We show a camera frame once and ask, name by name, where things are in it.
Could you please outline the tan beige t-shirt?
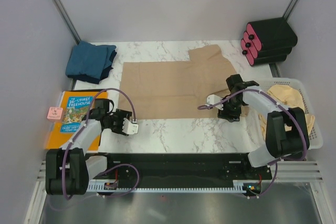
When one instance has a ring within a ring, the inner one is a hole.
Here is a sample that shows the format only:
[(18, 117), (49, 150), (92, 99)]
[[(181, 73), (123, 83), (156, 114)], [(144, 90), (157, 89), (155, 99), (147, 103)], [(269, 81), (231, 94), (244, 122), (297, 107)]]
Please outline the tan beige t-shirt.
[(199, 110), (210, 94), (229, 94), (226, 79), (236, 70), (218, 45), (188, 51), (188, 61), (126, 62), (118, 107), (135, 110), (138, 120), (210, 119), (217, 110)]

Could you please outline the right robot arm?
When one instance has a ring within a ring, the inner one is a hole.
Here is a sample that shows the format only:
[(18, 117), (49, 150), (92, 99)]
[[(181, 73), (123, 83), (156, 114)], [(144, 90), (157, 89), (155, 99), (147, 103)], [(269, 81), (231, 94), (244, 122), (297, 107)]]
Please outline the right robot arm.
[(265, 93), (256, 81), (243, 81), (239, 74), (226, 79), (230, 95), (219, 100), (217, 117), (228, 122), (240, 120), (241, 108), (250, 106), (266, 119), (265, 143), (248, 154), (240, 166), (248, 179), (259, 173), (259, 167), (271, 165), (281, 158), (290, 161), (305, 159), (310, 146), (303, 109), (290, 108)]

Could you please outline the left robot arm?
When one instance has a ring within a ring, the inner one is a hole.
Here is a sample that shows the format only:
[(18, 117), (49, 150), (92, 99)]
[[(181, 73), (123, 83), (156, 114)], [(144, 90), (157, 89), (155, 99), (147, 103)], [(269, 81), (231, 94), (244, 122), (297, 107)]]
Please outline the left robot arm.
[(70, 106), (67, 109), (65, 123), (70, 126), (78, 123), (70, 139), (61, 147), (53, 148), (46, 153), (46, 192), (49, 195), (83, 195), (91, 179), (98, 174), (103, 178), (111, 178), (115, 173), (115, 165), (104, 155), (86, 157), (92, 142), (100, 138), (101, 133), (109, 129), (111, 132), (128, 136), (137, 131), (131, 117), (133, 113), (115, 109), (110, 99), (97, 99), (92, 105), (83, 107)]

